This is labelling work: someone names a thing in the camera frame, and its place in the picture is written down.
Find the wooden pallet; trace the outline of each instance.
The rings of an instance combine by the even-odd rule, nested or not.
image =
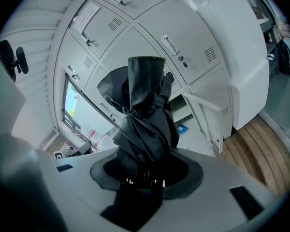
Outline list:
[[[216,156],[264,183],[277,197],[290,191],[290,155],[259,116],[227,138]]]

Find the black backpack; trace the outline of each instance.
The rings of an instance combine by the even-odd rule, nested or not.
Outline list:
[[[279,70],[283,74],[290,75],[290,49],[283,39],[277,44]]]

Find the paper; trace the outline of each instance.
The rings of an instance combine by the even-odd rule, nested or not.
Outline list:
[[[89,21],[99,11],[100,8],[101,7],[90,3],[87,8],[77,17],[77,21],[74,27],[80,34],[82,34]]]

